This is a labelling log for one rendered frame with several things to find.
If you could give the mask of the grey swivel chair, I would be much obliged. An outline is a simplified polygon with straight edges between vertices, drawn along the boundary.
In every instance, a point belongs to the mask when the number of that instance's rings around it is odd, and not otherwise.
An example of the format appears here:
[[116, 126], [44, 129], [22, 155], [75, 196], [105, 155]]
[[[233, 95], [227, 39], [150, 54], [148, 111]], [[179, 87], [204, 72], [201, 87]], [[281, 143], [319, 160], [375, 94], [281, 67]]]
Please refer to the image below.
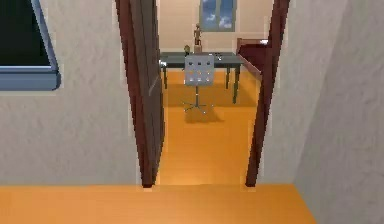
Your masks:
[[195, 101], [184, 102], [184, 111], [197, 108], [202, 114], [206, 104], [200, 103], [199, 89], [201, 86], [212, 86], [214, 82], [215, 60], [212, 54], [190, 54], [185, 57], [184, 85], [195, 89]]

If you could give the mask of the dark brown room door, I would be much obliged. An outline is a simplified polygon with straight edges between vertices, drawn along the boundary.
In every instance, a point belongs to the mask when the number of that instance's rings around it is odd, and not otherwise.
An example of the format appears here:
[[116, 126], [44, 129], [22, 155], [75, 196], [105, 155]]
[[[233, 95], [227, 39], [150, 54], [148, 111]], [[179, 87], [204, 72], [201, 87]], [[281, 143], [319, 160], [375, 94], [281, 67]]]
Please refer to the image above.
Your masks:
[[115, 0], [142, 186], [156, 182], [165, 137], [156, 0]]

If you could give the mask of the dark green table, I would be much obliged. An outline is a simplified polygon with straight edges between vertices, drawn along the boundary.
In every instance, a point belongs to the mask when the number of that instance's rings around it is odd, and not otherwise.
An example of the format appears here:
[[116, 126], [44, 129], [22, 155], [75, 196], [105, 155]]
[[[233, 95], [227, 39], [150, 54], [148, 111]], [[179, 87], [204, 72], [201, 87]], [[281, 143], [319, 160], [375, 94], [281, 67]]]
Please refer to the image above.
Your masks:
[[[232, 69], [235, 70], [235, 80], [233, 85], [233, 99], [232, 102], [237, 102], [240, 68], [244, 64], [243, 60], [233, 52], [203, 52], [203, 53], [190, 53], [190, 56], [213, 56], [215, 68], [226, 69], [226, 85], [229, 85], [229, 74]], [[160, 54], [159, 64], [164, 74], [164, 85], [167, 85], [167, 70], [168, 69], [181, 69], [185, 67], [186, 55], [184, 52], [162, 52]]]

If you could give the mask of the brown wooden figure statue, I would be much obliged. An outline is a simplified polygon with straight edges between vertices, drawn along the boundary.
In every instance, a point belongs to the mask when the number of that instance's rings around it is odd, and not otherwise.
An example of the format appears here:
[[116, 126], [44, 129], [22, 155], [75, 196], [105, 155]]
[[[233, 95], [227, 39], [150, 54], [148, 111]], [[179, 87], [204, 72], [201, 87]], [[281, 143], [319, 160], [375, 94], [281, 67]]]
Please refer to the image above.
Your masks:
[[194, 30], [194, 53], [201, 53], [201, 29], [199, 23], [197, 23], [195, 26], [196, 27]]

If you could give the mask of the dark red bed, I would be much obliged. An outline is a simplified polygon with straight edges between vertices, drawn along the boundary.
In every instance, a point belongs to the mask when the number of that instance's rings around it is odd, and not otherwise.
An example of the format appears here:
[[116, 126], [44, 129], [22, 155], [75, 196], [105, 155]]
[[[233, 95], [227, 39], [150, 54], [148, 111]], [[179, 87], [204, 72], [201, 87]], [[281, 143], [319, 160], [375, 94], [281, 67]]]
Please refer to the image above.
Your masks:
[[237, 55], [244, 61], [243, 66], [258, 80], [262, 79], [268, 48], [269, 45], [265, 39], [237, 39]]

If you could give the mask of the blue sky window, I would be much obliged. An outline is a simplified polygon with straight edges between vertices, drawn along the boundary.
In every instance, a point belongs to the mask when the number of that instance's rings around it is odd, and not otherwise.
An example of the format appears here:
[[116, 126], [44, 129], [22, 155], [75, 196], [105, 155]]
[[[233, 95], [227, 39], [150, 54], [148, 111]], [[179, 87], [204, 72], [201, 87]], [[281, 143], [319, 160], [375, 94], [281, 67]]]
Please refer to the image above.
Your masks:
[[237, 0], [200, 0], [199, 23], [203, 32], [234, 32]]

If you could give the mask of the grey framed dark window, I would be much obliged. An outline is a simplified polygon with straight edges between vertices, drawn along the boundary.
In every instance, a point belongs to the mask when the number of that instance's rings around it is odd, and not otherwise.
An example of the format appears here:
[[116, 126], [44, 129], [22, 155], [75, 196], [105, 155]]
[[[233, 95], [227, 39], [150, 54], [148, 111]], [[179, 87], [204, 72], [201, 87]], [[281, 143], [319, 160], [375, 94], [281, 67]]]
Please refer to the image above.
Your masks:
[[0, 0], [0, 91], [54, 91], [60, 85], [40, 0]]

